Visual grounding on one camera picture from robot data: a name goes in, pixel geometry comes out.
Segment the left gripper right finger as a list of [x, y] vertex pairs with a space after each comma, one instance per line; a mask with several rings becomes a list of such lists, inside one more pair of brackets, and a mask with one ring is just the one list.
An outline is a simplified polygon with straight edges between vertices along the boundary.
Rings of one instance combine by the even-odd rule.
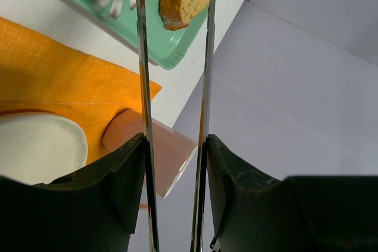
[[376, 251], [376, 176], [278, 180], [208, 143], [212, 251]]

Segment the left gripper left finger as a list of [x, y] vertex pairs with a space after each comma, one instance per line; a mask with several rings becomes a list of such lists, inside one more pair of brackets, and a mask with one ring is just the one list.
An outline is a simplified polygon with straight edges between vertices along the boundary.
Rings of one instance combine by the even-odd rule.
[[145, 175], [144, 137], [50, 184], [1, 178], [2, 251], [126, 251]]

